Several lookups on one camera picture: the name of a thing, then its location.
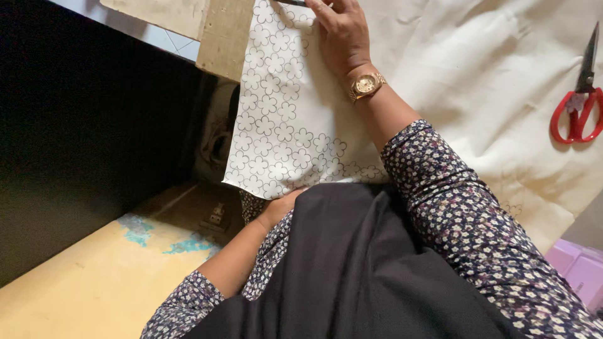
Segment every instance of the wooden plank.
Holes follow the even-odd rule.
[[[239,82],[249,40],[254,0],[208,0],[197,67]]]
[[[100,0],[102,5],[200,41],[209,0]]]

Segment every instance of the red scissors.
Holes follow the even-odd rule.
[[[574,142],[589,142],[596,138],[603,130],[603,112],[599,114],[599,121],[595,126],[595,130],[586,138],[582,137],[584,125],[589,118],[590,111],[595,103],[599,104],[599,109],[603,110],[603,90],[594,88],[595,80],[595,56],[597,54],[597,46],[599,44],[599,22],[595,26],[595,31],[586,52],[584,53],[584,61],[582,62],[582,70],[576,90],[569,92],[557,106],[553,117],[551,118],[551,135],[553,139],[562,144],[572,144]],[[559,134],[559,118],[561,114],[567,110],[569,113],[569,135],[564,139]]]

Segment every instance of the gold wristwatch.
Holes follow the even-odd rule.
[[[350,99],[355,103],[360,98],[373,95],[383,87],[383,84],[387,84],[387,81],[379,72],[361,74],[352,84]]]

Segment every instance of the watch face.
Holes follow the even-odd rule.
[[[356,89],[360,93],[369,93],[375,89],[377,80],[371,74],[364,74],[356,81]]]

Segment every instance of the yellow floor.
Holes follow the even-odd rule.
[[[82,239],[0,289],[0,338],[137,338],[182,279],[242,227],[237,196],[174,187]],[[219,201],[227,233],[200,229]]]

